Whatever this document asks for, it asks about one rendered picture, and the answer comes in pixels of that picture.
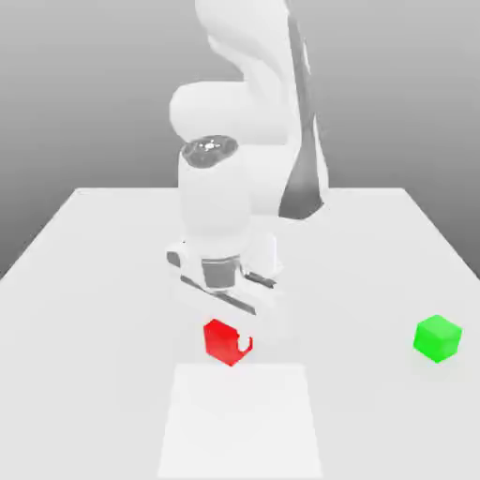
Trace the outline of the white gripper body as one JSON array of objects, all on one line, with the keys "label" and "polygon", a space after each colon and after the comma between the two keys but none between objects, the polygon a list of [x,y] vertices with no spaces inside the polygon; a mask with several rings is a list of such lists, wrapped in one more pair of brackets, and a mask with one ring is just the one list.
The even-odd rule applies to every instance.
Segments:
[{"label": "white gripper body", "polygon": [[172,279],[175,299],[200,313],[205,319],[217,318],[230,324],[264,322],[280,318],[280,288],[277,282],[258,274],[240,275],[230,289],[208,291],[184,275]]}]

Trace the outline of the small red cube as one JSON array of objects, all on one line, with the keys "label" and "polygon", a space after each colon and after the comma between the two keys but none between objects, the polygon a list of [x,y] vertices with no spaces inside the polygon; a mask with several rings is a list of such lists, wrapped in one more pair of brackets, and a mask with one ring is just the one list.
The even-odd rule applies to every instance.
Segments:
[{"label": "small red cube", "polygon": [[213,319],[203,327],[206,352],[221,363],[233,367],[241,361],[253,348],[253,338],[241,339],[238,331]]}]

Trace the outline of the small green cube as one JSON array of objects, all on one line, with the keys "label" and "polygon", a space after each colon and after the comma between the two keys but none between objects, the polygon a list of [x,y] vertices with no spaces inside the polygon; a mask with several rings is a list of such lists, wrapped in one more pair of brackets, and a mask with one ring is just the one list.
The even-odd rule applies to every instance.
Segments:
[{"label": "small green cube", "polygon": [[435,363],[458,352],[462,328],[441,315],[433,315],[416,326],[412,346]]}]

